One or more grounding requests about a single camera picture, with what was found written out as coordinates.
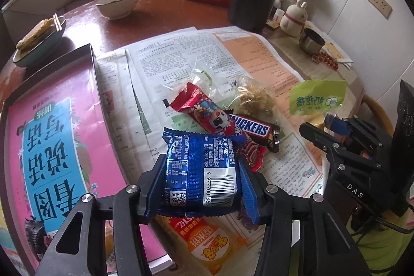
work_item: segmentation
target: orange snack package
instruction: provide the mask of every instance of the orange snack package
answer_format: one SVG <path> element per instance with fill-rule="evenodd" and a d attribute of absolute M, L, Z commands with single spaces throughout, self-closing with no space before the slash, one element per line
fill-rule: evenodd
<path fill-rule="evenodd" d="M 192 256 L 215 275 L 223 263 L 246 242 L 206 218 L 169 218 L 168 225 L 185 242 Z"/>

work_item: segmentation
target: book cover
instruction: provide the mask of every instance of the book cover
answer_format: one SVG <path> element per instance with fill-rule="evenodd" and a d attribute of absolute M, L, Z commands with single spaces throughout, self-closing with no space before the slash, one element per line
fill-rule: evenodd
<path fill-rule="evenodd" d="M 8 195 L 35 268 L 42 246 L 47 248 L 84 193 L 106 197 L 127 185 L 108 135 L 93 67 L 92 59 L 66 67 L 9 108 Z M 39 224 L 45 232 L 40 244 L 31 237 Z M 149 227 L 141 231 L 148 261 L 155 262 L 151 270 L 161 262 L 172 264 L 164 261 L 168 255 Z"/>
<path fill-rule="evenodd" d="M 3 251 L 6 253 L 7 257 L 13 263 L 14 267 L 22 276 L 29 276 L 26 268 L 24 267 L 23 262 L 20 259 L 19 254 L 17 254 L 16 247 L 12 237 L 9 234 L 7 228 L 6 220 L 4 219 L 3 209 L 0 202 L 0 246 L 3 248 Z"/>

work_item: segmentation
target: qr code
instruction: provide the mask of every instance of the qr code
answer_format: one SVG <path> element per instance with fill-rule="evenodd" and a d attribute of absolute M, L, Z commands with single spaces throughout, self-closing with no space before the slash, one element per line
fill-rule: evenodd
<path fill-rule="evenodd" d="M 171 191 L 170 192 L 170 205 L 171 206 L 185 206 L 186 205 L 186 192 L 185 191 Z"/>

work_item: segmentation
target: snickers bar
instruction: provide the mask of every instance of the snickers bar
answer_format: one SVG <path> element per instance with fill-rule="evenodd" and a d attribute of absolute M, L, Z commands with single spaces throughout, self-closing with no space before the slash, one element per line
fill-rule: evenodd
<path fill-rule="evenodd" d="M 254 142 L 266 146 L 271 152 L 279 152 L 280 127 L 276 124 L 264 123 L 250 116 L 230 114 L 230 118 L 243 131 L 245 131 Z"/>

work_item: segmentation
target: round table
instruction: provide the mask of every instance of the round table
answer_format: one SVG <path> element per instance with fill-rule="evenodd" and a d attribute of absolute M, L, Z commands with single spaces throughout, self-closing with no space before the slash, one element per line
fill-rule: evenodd
<path fill-rule="evenodd" d="M 57 49 L 32 68 L 19 68 L 12 57 L 0 72 L 0 107 L 25 79 L 59 56 L 91 44 L 96 56 L 136 41 L 195 26 L 197 29 L 229 26 L 227 8 L 186 0 L 138 0 L 132 13 L 119 20 L 103 17 L 95 2 L 65 14 L 63 39 Z"/>

